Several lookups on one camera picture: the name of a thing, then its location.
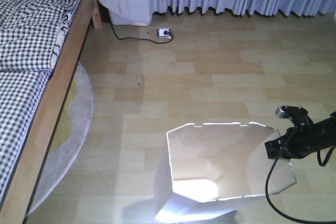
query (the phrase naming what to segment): checkered bedding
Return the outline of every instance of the checkered bedding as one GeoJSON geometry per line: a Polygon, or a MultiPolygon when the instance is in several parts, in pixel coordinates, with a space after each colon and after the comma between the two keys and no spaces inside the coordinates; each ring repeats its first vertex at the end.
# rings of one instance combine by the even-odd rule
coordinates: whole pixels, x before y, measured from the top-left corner
{"type": "Polygon", "coordinates": [[[0,72],[0,198],[48,78],[46,72],[0,72]]]}
{"type": "Polygon", "coordinates": [[[69,27],[78,2],[1,0],[0,71],[53,69],[58,58],[53,53],[57,36],[69,27]]]}
{"type": "Polygon", "coordinates": [[[80,0],[0,0],[0,202],[80,0]]]}

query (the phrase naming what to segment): power cord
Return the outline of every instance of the power cord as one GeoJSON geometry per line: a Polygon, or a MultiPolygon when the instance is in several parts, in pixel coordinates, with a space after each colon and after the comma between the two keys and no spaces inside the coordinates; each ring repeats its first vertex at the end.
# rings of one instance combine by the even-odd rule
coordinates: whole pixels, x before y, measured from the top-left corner
{"type": "Polygon", "coordinates": [[[114,35],[116,36],[116,38],[118,40],[146,40],[146,41],[153,42],[155,44],[166,44],[166,43],[172,42],[172,40],[174,39],[174,36],[173,36],[173,34],[170,31],[165,31],[164,34],[165,35],[169,35],[171,37],[171,39],[168,40],[168,41],[163,41],[163,42],[154,41],[154,40],[151,40],[151,39],[148,39],[148,38],[133,38],[133,37],[119,38],[119,36],[117,35],[116,31],[114,30],[114,27],[113,27],[112,23],[111,23],[111,27],[112,27],[112,31],[113,31],[114,35]]]}
{"type": "Polygon", "coordinates": [[[276,157],[276,159],[274,160],[273,164],[272,164],[272,167],[267,175],[267,178],[266,178],[266,183],[265,183],[265,195],[266,195],[266,199],[267,199],[267,202],[269,203],[269,205],[271,206],[271,208],[273,208],[273,210],[275,212],[277,212],[278,214],[280,214],[281,216],[285,217],[286,219],[288,220],[291,220],[291,221],[294,221],[294,222],[297,222],[297,223],[303,223],[303,224],[335,224],[336,223],[336,220],[334,221],[310,221],[310,220],[302,220],[302,219],[297,219],[297,218],[294,218],[292,216],[289,216],[287,214],[285,214],[284,212],[280,211],[273,203],[272,201],[270,200],[269,198],[269,193],[268,193],[268,183],[269,183],[269,179],[271,177],[271,174],[274,170],[274,167],[276,166],[277,162],[278,162],[278,159],[280,158],[282,152],[284,151],[284,148],[286,147],[286,145],[289,143],[289,141],[292,139],[292,137],[295,135],[296,131],[292,131],[292,134],[288,137],[288,139],[284,142],[283,146],[281,147],[280,149],[280,152],[278,154],[278,156],[276,157]]]}
{"type": "Polygon", "coordinates": [[[327,153],[326,157],[324,158],[323,162],[322,162],[322,160],[321,160],[321,151],[318,151],[318,152],[317,152],[317,161],[319,162],[319,165],[320,165],[320,166],[322,166],[322,167],[325,167],[325,166],[326,166],[326,164],[327,164],[327,162],[329,161],[330,156],[331,156],[331,154],[332,154],[332,152],[333,152],[333,150],[334,150],[335,148],[336,148],[336,146],[333,146],[333,147],[331,147],[331,148],[328,150],[328,153],[327,153]]]}

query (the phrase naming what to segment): gray rug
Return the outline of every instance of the gray rug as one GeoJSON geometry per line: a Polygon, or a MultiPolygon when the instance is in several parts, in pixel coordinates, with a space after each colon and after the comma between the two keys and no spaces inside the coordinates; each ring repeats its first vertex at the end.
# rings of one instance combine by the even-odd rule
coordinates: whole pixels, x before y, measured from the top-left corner
{"type": "Polygon", "coordinates": [[[84,67],[78,63],[67,102],[27,215],[47,198],[75,161],[87,136],[92,110],[93,93],[90,80],[84,67]]]}

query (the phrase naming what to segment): wooden floor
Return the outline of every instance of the wooden floor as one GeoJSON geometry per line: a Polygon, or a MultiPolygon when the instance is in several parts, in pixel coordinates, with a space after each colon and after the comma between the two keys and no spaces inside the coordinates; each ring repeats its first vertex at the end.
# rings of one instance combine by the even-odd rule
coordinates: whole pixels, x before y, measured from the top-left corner
{"type": "MultiPolygon", "coordinates": [[[[302,106],[314,122],[336,110],[336,15],[236,18],[226,12],[154,15],[148,27],[91,28],[81,63],[94,91],[94,115],[80,154],[27,224],[150,224],[152,185],[165,132],[188,122],[256,121],[284,134],[279,105],[302,106]]],[[[336,154],[293,160],[297,184],[272,196],[287,214],[335,220],[336,154]]],[[[202,223],[292,223],[266,200],[202,223]]]]}

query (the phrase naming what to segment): bed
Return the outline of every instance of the bed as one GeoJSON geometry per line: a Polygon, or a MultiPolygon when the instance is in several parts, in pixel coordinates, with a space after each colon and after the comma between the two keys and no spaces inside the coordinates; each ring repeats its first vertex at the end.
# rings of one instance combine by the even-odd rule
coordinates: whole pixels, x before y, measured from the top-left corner
{"type": "Polygon", "coordinates": [[[35,0],[2,0],[1,3],[2,10],[4,6],[12,10],[6,17],[0,16],[0,137],[7,140],[1,143],[1,161],[9,156],[9,163],[1,163],[0,223],[3,224],[22,223],[91,18],[95,28],[102,28],[97,0],[75,0],[71,8],[66,6],[70,1],[62,0],[66,12],[61,12],[58,19],[61,23],[49,22],[51,15],[53,18],[59,15],[50,5],[53,1],[47,1],[47,8],[35,0]],[[22,5],[29,8],[18,8],[22,5]],[[12,22],[14,16],[24,17],[24,25],[12,22]],[[56,32],[52,47],[45,46],[49,45],[45,42],[48,40],[45,30],[56,32]],[[39,56],[44,52],[50,54],[47,61],[29,57],[28,62],[22,62],[22,58],[32,53],[39,56]]]}

